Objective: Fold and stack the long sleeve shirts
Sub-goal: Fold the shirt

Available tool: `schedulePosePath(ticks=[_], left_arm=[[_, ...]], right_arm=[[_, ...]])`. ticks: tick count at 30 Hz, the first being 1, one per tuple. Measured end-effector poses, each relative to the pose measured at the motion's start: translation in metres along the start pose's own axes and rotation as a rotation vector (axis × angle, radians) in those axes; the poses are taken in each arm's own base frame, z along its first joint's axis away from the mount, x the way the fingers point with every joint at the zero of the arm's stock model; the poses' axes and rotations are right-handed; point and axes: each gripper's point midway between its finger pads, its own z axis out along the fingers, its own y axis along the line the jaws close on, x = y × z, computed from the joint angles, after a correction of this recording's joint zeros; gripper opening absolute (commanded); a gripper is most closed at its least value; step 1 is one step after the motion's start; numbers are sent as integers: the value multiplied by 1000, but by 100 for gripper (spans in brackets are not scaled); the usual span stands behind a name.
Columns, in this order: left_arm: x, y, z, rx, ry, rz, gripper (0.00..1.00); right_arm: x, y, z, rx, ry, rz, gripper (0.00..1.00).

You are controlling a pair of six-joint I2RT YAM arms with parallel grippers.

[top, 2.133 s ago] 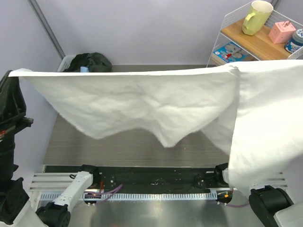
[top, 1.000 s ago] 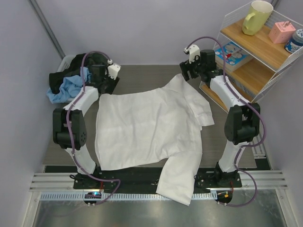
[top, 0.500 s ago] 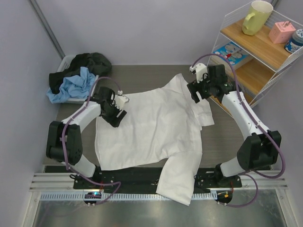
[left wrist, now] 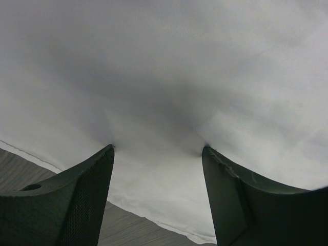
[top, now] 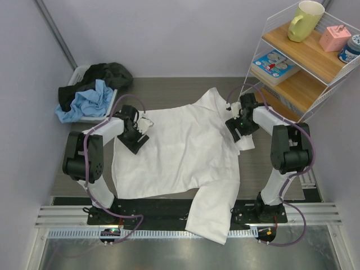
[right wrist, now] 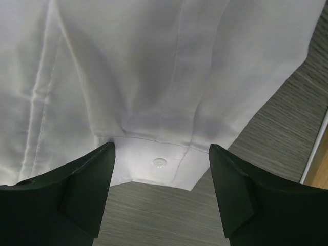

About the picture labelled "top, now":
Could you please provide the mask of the white long sleeve shirt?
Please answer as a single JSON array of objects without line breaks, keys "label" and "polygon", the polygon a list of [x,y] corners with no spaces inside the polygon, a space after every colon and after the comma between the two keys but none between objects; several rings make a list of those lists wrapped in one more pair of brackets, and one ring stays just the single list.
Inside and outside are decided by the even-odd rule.
[{"label": "white long sleeve shirt", "polygon": [[111,175],[120,199],[176,194],[197,189],[186,230],[225,244],[231,209],[240,188],[239,155],[254,148],[251,136],[234,141],[231,117],[216,88],[193,104],[150,110],[154,123],[136,154],[114,142]]}]

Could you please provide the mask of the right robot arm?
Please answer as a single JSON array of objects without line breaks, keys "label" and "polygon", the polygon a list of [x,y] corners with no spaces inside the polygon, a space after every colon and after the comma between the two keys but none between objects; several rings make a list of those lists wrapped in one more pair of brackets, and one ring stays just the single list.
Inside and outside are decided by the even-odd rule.
[{"label": "right robot arm", "polygon": [[253,207],[234,209],[239,224],[286,222],[284,194],[293,178],[313,163],[313,145],[309,125],[295,123],[275,112],[267,103],[259,103],[253,93],[241,96],[239,102],[227,104],[231,113],[225,124],[233,140],[252,135],[259,128],[271,134],[271,175],[257,195]]}]

